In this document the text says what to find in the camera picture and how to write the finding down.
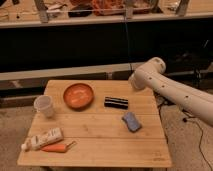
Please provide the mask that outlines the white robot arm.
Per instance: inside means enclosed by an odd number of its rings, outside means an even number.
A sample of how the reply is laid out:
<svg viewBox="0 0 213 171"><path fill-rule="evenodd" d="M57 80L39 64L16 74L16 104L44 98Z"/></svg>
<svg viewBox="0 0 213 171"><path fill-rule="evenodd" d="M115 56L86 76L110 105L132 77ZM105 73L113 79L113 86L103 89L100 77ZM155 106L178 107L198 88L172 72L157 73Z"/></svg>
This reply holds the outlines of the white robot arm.
<svg viewBox="0 0 213 171"><path fill-rule="evenodd" d="M165 62L153 57L137 67L129 81L134 89L149 87L213 127L213 95L165 77L165 70Z"/></svg>

